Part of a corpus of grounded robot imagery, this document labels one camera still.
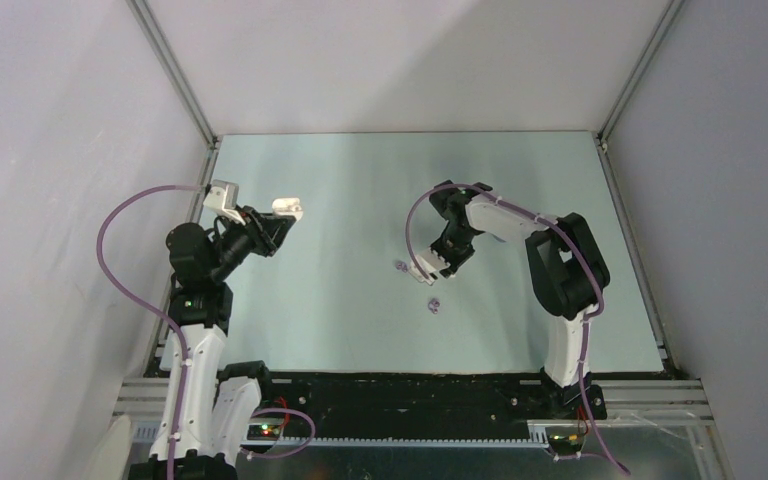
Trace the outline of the white earbud charging case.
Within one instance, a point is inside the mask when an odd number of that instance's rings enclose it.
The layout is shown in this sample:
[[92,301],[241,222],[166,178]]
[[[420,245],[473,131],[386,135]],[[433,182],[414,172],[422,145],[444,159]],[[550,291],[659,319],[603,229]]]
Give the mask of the white earbud charging case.
[[273,200],[272,213],[276,216],[293,218],[295,221],[299,221],[304,215],[304,209],[299,198],[283,197]]

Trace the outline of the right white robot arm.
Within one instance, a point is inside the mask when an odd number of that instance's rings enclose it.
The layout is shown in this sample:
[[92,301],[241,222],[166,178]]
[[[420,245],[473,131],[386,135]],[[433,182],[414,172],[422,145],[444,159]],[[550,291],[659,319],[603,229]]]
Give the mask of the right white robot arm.
[[541,392],[545,411],[566,418],[582,403],[576,384],[589,372],[589,321],[604,308],[610,273],[584,217],[527,211],[493,194],[490,186],[445,181],[426,196],[446,225],[439,237],[412,254],[410,274],[433,284],[454,276],[475,253],[473,240],[490,234],[524,247],[534,295],[555,317],[543,373],[552,382]]

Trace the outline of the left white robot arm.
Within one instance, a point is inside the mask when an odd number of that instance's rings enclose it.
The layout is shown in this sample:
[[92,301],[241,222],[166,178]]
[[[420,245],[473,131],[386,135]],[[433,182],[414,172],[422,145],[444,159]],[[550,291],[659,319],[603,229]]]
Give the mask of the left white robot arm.
[[247,257],[273,256],[302,216],[297,199],[278,199],[269,213],[236,207],[211,229],[189,222],[168,233],[173,367],[160,430],[129,478],[236,478],[244,430],[272,411],[276,390],[261,361],[220,365],[233,303],[227,279]]

